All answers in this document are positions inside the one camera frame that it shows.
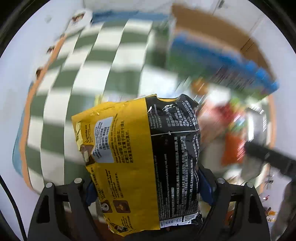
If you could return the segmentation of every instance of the black cable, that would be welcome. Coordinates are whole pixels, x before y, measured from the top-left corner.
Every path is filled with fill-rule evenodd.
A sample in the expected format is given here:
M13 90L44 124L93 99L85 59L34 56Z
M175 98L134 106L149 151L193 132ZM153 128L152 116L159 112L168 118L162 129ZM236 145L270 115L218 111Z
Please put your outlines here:
M0 175L0 184L3 187L6 195L8 196L8 198L9 198L11 204L12 204L12 207L13 207L13 209L15 211L15 215L16 215L17 221L19 223L20 231L22 233L22 238L24 239L24 241L27 241L27 235L26 235L26 232L25 232L24 224L22 223L22 218L20 216L20 211L18 210L17 205L15 203L15 200L13 199L13 197L12 197L8 187L6 186L4 180L2 179L1 175Z

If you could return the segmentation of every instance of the red snack package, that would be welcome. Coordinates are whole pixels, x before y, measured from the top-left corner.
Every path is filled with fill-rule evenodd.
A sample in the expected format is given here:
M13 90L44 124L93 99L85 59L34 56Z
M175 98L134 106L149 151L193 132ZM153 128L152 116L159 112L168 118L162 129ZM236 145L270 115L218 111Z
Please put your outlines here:
M242 163L245 149L244 133L227 132L225 134L225 151L221 164L226 166L234 163Z

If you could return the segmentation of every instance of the brown cardboard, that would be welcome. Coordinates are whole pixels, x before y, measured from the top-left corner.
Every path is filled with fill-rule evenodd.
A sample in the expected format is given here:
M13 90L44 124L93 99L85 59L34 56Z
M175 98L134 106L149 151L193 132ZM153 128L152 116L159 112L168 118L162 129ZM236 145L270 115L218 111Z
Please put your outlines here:
M172 6L172 13L176 18L177 32L185 30L198 39L220 45L222 49L238 51L273 76L254 40L242 30L213 15L178 4Z

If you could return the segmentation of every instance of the white wall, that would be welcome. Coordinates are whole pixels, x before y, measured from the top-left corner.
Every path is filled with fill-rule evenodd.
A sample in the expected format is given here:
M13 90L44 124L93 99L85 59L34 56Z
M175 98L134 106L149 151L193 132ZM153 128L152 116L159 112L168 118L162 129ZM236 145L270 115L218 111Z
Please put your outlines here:
M20 210L26 232L38 195L31 191L12 165L12 150L17 135L27 90L35 78L47 48L63 33L82 0L51 0L39 9L17 32L0 58L0 174ZM21 238L12 205L0 187L0 209Z
M252 37L256 39L279 82L279 89L273 94L277 123L275 149L296 158L296 54L280 30L266 16ZM288 182L288 178L275 174L271 189L264 192L270 198L263 204L278 211Z

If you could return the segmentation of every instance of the blue and green package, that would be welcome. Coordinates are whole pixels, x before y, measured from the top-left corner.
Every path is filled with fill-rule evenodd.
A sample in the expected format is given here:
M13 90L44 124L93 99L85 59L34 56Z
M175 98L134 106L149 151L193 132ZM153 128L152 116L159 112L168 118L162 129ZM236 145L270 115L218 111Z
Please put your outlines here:
M220 49L188 38L184 33L172 41L168 69L192 79L229 87L237 92L262 99L278 89L268 72L239 53Z

